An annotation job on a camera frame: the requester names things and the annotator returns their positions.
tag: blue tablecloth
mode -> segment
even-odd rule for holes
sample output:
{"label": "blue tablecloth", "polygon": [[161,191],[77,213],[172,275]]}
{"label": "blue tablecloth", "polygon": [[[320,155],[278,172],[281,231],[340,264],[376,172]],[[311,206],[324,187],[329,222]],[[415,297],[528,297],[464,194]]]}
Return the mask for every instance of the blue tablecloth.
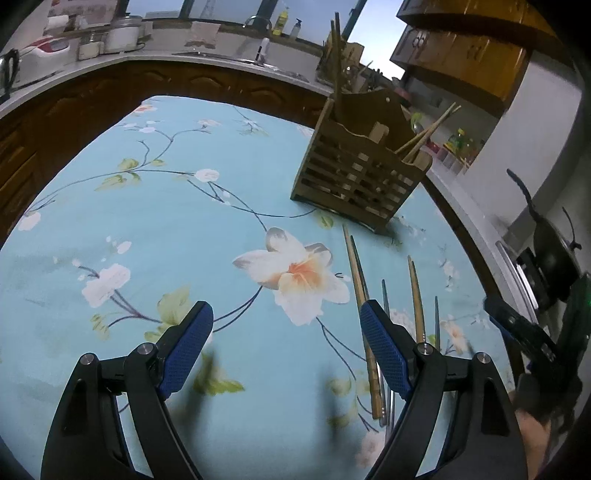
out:
{"label": "blue tablecloth", "polygon": [[[311,130],[224,103],[157,96],[88,145],[39,194],[0,252],[0,436],[34,476],[64,385],[85,352],[126,355],[197,300],[215,313],[203,355],[167,400],[208,478],[363,479],[384,443],[367,373],[342,223],[370,295],[413,326],[407,255],[427,333],[439,297],[442,351],[488,352],[508,388],[499,331],[453,231],[422,186],[397,239],[289,198]],[[67,141],[67,138],[56,139]],[[333,395],[336,416],[322,408]],[[207,399],[197,423],[196,395]],[[126,398],[118,398],[124,408]],[[446,397],[422,471],[435,466]],[[397,398],[397,411],[403,406]],[[122,412],[135,466],[149,472]],[[332,459],[327,424],[346,438]]]}

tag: blue rubber grip pad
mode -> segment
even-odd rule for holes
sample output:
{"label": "blue rubber grip pad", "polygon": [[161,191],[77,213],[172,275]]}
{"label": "blue rubber grip pad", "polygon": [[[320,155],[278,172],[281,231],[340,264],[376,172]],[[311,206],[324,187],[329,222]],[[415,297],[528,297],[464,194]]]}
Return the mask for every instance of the blue rubber grip pad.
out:
{"label": "blue rubber grip pad", "polygon": [[206,303],[166,357],[163,379],[158,388],[164,398],[183,387],[212,328],[213,309]]}
{"label": "blue rubber grip pad", "polygon": [[367,302],[359,311],[359,321],[388,386],[406,400],[412,392],[406,360]]}

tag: wooden cabinet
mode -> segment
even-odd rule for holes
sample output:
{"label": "wooden cabinet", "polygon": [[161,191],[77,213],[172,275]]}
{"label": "wooden cabinet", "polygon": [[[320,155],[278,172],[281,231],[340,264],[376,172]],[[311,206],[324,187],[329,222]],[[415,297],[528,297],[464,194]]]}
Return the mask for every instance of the wooden cabinet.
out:
{"label": "wooden cabinet", "polygon": [[398,18],[419,30],[484,35],[571,64],[560,40],[527,0],[416,0],[403,2]]}
{"label": "wooden cabinet", "polygon": [[524,48],[490,37],[409,26],[391,60],[419,80],[501,116],[521,81],[526,56]]}

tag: green leaf print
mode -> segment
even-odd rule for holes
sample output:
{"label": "green leaf print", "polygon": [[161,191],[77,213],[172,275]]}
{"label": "green leaf print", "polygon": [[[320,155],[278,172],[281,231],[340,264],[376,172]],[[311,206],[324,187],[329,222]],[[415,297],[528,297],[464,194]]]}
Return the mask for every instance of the green leaf print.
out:
{"label": "green leaf print", "polygon": [[344,415],[337,415],[336,417],[330,417],[326,420],[326,422],[332,427],[342,429],[346,427],[351,422],[351,420],[354,420],[356,417],[357,398],[354,398],[353,403],[351,404],[351,407],[349,408],[349,411],[347,413],[345,413]]}
{"label": "green leaf print", "polygon": [[160,315],[160,320],[164,323],[178,325],[187,316],[192,306],[189,301],[189,286],[185,285],[174,292],[162,295],[162,298],[156,304],[156,309]]}
{"label": "green leaf print", "polygon": [[202,363],[193,381],[193,389],[201,395],[244,392],[244,386],[237,380],[230,380],[223,368],[215,365],[213,355],[202,353]]}
{"label": "green leaf print", "polygon": [[95,188],[95,191],[99,192],[101,190],[120,189],[125,186],[126,181],[127,179],[123,175],[114,175],[104,179],[103,183]]}
{"label": "green leaf print", "polygon": [[333,378],[326,383],[326,386],[337,397],[344,397],[351,391],[351,379]]}
{"label": "green leaf print", "polygon": [[90,321],[92,322],[92,329],[97,333],[99,339],[101,340],[108,340],[109,339],[109,326],[103,323],[105,317],[95,313],[91,318]]}
{"label": "green leaf print", "polygon": [[134,158],[124,158],[121,163],[117,166],[119,171],[130,170],[139,165],[139,162]]}
{"label": "green leaf print", "polygon": [[137,185],[142,181],[142,177],[140,177],[136,172],[130,171],[128,173],[131,175],[131,183],[133,185]]}
{"label": "green leaf print", "polygon": [[316,223],[318,223],[320,228],[323,228],[324,230],[330,230],[335,225],[333,218],[322,210],[316,210],[314,212],[314,217],[316,217]]}

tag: countertop edge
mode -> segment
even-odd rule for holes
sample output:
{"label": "countertop edge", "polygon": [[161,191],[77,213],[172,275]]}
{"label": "countertop edge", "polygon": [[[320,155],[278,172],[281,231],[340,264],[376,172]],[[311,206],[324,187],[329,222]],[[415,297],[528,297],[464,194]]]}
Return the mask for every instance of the countertop edge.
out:
{"label": "countertop edge", "polygon": [[111,54],[96,57],[90,60],[77,61],[75,63],[68,64],[62,71],[48,77],[40,82],[33,85],[29,85],[20,90],[16,90],[11,93],[11,97],[0,105],[0,118],[9,114],[13,110],[17,109],[24,103],[32,100],[40,93],[49,90],[61,83],[72,80],[76,77],[84,75],[94,70],[101,69],[110,65],[121,63],[123,61],[133,60],[154,60],[154,61],[179,61],[183,63],[199,63],[205,65],[213,65],[222,68],[229,68],[232,70],[238,70],[241,72],[255,73],[261,76],[269,77],[282,82],[296,85],[312,92],[319,93],[321,95],[329,96],[332,93],[331,88],[321,85],[317,82],[311,81],[310,83],[298,80],[286,75],[282,75],[277,72],[273,72],[270,69],[263,67],[257,67],[254,65],[248,65],[244,63],[232,62],[221,59],[208,59],[202,57],[190,57],[190,56],[173,56],[171,52],[157,51],[157,50],[141,50],[129,53]]}
{"label": "countertop edge", "polygon": [[511,271],[496,246],[496,242],[501,240],[499,233],[486,220],[474,200],[466,192],[452,193],[449,186],[445,184],[434,168],[429,169],[427,177],[456,212],[462,225],[468,231],[482,254],[496,285],[499,287],[503,299],[530,322],[536,323],[537,321],[531,318],[521,290],[513,280]]}

